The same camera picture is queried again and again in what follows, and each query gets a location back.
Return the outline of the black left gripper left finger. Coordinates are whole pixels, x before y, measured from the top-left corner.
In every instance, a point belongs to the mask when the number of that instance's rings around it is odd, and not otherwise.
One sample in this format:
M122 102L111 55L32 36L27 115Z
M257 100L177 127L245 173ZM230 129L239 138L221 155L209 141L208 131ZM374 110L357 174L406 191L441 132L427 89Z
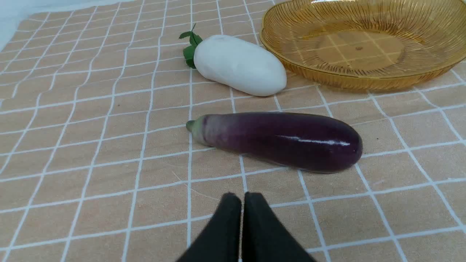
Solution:
M223 194L217 208L178 262L237 262L242 203L233 193Z

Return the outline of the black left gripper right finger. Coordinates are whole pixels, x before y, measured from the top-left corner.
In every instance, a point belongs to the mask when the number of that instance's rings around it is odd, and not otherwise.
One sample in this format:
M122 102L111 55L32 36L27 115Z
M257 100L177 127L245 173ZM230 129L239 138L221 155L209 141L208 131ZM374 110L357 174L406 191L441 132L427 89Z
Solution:
M243 262L314 262L288 232L261 193L246 192L242 230Z

